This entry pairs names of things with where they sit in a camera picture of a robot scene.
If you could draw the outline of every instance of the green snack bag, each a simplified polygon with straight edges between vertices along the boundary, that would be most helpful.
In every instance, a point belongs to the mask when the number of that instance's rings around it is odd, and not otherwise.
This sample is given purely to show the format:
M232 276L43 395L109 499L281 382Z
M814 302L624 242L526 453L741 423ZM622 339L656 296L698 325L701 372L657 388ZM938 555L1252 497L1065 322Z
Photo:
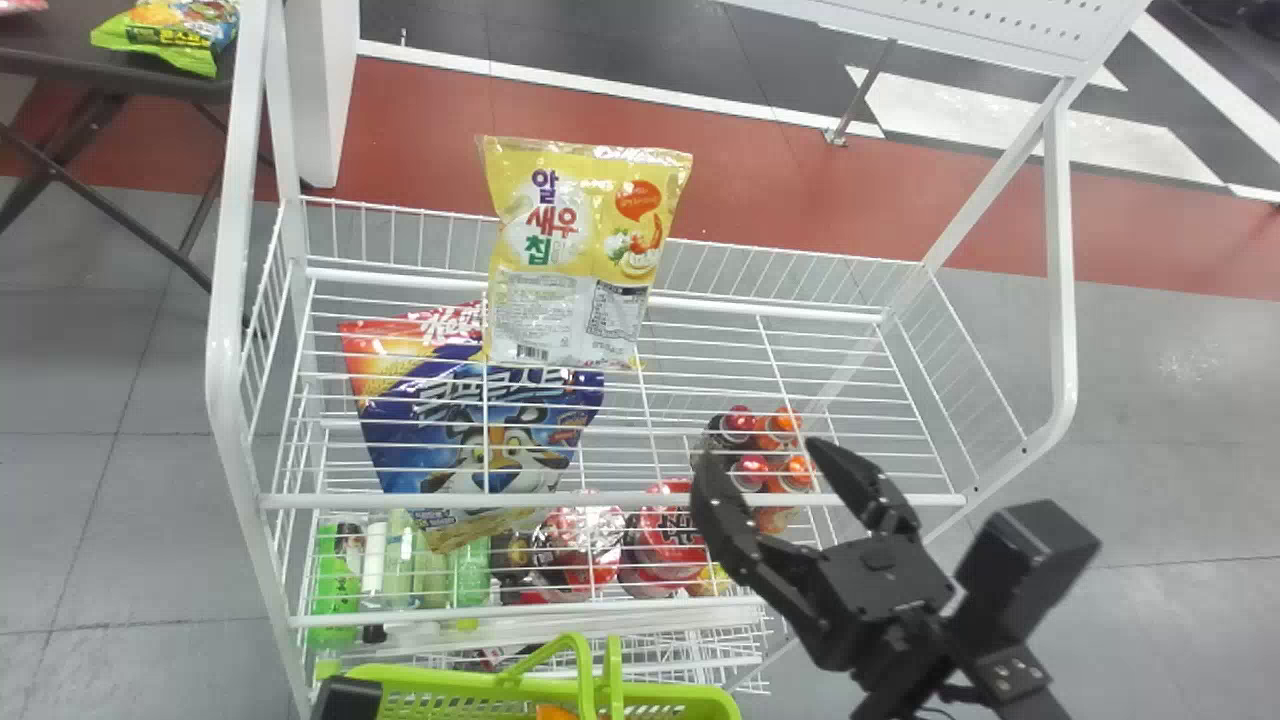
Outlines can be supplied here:
M108 50L156 55L183 70L214 77L214 60L238 27L239 0L140 0L93 28L88 40Z
M360 610L360 570L364 534L355 523L316 528L316 578L311 596L312 615L339 615ZM360 628L308 628L312 650L343 650L360 635Z

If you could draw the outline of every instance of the gray tile floor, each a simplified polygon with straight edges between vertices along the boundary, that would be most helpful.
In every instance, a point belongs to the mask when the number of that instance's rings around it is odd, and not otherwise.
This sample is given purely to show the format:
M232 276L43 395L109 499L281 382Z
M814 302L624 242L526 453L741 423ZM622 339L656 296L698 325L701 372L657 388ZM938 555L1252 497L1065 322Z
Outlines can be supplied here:
M169 234L191 205L116 199ZM67 200L0 238L0 714L287 716L204 415L207 300ZM1042 281L942 279L1036 425ZM1000 501L1059 498L1106 547L1036 648L1079 719L1274 717L1280 306L1082 283L1079 310L1075 424ZM858 700L800 652L769 676L748 717L841 717Z

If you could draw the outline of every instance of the white floor stripe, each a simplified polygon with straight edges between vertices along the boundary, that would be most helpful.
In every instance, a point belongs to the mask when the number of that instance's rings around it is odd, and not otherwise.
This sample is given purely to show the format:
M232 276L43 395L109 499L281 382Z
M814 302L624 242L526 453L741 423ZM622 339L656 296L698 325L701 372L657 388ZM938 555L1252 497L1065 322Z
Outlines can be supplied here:
M867 76L847 68L854 82ZM886 131L1004 149L1037 104L881 73L867 97ZM1071 159L1103 168L1221 186L1222 181L1165 127L1071 110Z
M1226 183L1226 187L1240 197L1262 200L1263 202L1280 202L1280 191L1276 190L1266 190L1263 187L1252 187L1248 184L1235 184L1231 182Z
M1139 15L1133 26L1133 33L1221 110L1235 127L1249 136L1249 140L1280 163L1280 120L1271 117L1271 113L1263 110L1151 15L1146 13Z
M739 102L735 100L723 100L719 97L694 95L691 92L677 92L673 90L660 90L630 82L599 79L572 73L562 73L558 70L544 70L541 68L513 65L509 63L490 63L489 60L481 60L477 58L467 58L449 53L436 53L434 50L420 50L417 47L406 47L402 45L389 45L387 42L372 42L369 40L361 40L356 46L356 53L369 58L381 58L384 60L396 60L415 65L429 65L433 68L444 68L483 76L492 74L493 77L516 79L521 82L548 85L567 90L581 90L585 92L598 92L602 95L613 95L618 97L628 97L631 100L675 105L677 108L690 108L694 110L707 110L710 113L737 115L740 118L753 118L758 120L777 120L805 127L828 128L835 127L836 120L838 119L827 115L815 115L813 113L797 113L795 110L786 110L782 108L771 108L769 105ZM850 97L852 97L852 88L850 88ZM872 123L852 123L849 126L849 132L850 135L861 135L867 137L884 137L884 133L881 132L879 127Z
M858 35L860 37L870 37L870 38L876 38L876 40L883 40L883 37L879 37L879 36L865 35L865 33L861 33L861 32L854 32L851 29L845 29L842 27L836 27L836 26L828 26L828 24L819 23L818 27L823 27L823 28L827 28L827 29L833 29L836 32L844 32L846 35ZM902 42L902 45L909 45L909 44L908 42ZM934 50L932 47L922 47L922 50L929 50L931 53L941 53L940 50ZM1006 68L1014 68L1016 70L1027 70L1028 73L1044 74L1044 73L1042 73L1039 70L1036 70L1036 69L1032 69L1032 68L1023 68L1023 67L1019 67L1019 65L1012 65L1010 63L997 63L995 60L986 60L986 59L980 59L978 61L979 63L991 63L992 65L1002 65L1002 67L1006 67ZM1120 78L1117 78L1116 76L1111 74L1111 70L1108 70L1106 68L1106 65L1098 68L1098 72L1093 73L1093 77L1089 78L1089 85L1096 85L1098 87L1106 87L1108 90L1119 90L1120 92L1129 92L1129 88L1125 87L1125 85L1123 82L1120 82Z

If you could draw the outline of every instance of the barcode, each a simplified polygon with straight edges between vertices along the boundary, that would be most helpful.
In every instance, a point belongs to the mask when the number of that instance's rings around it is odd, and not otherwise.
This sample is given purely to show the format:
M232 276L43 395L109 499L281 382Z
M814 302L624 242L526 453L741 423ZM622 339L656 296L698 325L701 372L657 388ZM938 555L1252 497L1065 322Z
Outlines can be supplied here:
M516 346L516 357L521 360L541 360L545 363L549 356L550 352L540 347L532 347L529 345Z

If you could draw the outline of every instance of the nutrition label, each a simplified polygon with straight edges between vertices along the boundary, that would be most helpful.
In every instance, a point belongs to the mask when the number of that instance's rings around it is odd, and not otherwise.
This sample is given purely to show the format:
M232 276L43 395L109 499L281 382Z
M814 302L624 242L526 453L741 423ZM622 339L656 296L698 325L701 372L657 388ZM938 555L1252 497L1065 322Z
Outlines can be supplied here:
M508 300L494 302L494 341L499 355L520 348L568 347L573 336L573 306L577 296L576 278L552 273L503 273ZM545 356L530 355L539 359Z
M599 338L635 342L640 334L640 319L644 316L648 300L648 287L625 287L596 281L586 333Z

